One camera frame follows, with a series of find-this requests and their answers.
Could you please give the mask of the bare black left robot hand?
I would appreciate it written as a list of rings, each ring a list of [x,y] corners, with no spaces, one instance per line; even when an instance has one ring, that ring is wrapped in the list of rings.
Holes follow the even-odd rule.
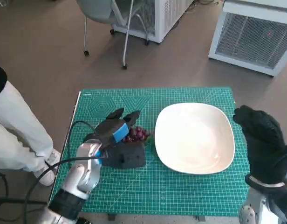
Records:
[[[141,111],[133,111],[121,118],[123,112],[124,108],[111,112],[105,120],[96,126],[93,133],[88,134],[83,139],[83,142],[98,140],[102,143],[102,147],[108,147],[122,141],[129,134],[130,128],[136,123]]]

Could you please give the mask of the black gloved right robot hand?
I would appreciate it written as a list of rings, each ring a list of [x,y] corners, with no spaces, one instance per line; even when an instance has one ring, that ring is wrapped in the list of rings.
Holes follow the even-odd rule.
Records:
[[[234,110],[233,120],[241,126],[246,139],[250,175],[264,184],[284,182],[287,144],[278,121],[247,105]]]

